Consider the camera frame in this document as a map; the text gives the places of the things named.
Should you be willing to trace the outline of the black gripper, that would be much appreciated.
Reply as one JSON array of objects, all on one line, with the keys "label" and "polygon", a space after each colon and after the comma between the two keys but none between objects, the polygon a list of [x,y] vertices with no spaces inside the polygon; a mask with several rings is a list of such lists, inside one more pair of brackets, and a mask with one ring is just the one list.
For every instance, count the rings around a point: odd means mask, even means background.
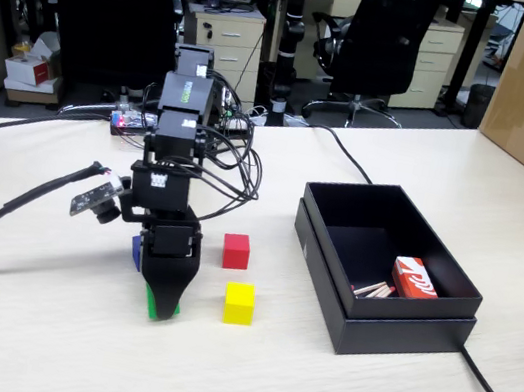
[{"label": "black gripper", "polygon": [[189,209],[148,209],[141,224],[140,270],[152,291],[155,317],[169,320],[200,268],[202,227]]}]

